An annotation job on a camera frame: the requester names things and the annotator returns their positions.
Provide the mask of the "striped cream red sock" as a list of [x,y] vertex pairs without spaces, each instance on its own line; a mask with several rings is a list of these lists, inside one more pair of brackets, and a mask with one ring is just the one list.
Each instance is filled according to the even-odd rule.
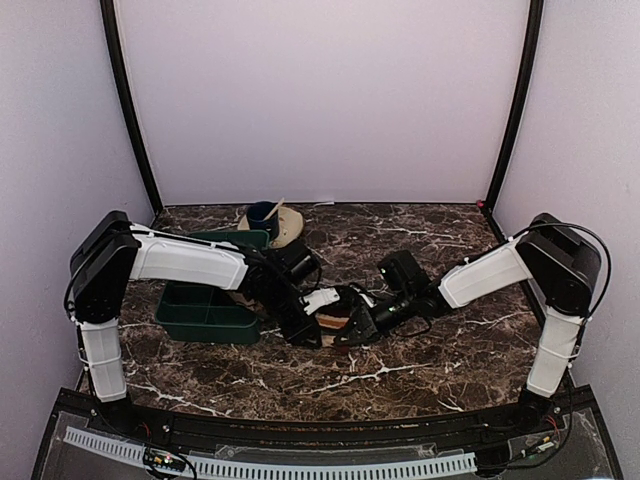
[[320,326],[321,342],[325,348],[333,347],[335,338],[345,335],[352,328],[350,314],[346,311],[318,311],[315,319]]

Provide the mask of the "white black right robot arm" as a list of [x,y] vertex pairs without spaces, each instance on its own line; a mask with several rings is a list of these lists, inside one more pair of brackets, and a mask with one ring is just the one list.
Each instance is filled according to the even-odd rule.
[[578,355],[585,325],[605,293],[598,279],[611,277],[611,256],[595,233],[542,213],[500,245],[465,258],[437,279],[430,279],[408,250],[388,254],[378,270],[392,297],[369,305],[365,293],[356,291],[336,344],[368,344],[413,317],[431,321],[512,284],[533,281],[538,285],[546,309],[524,387],[531,396],[510,413],[511,426],[530,434],[547,420],[545,399],[556,393]]

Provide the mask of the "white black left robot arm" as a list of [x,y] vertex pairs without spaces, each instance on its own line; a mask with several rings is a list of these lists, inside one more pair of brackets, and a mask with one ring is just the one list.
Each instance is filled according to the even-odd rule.
[[208,285],[257,301],[290,344],[321,345],[320,326],[307,312],[300,283],[318,267],[302,243],[280,255],[229,241],[212,242],[152,230],[131,222],[123,211],[109,212],[74,252],[63,308],[79,329],[84,364],[101,417],[120,436],[141,427],[140,412],[126,399],[118,323],[127,285],[165,280]]

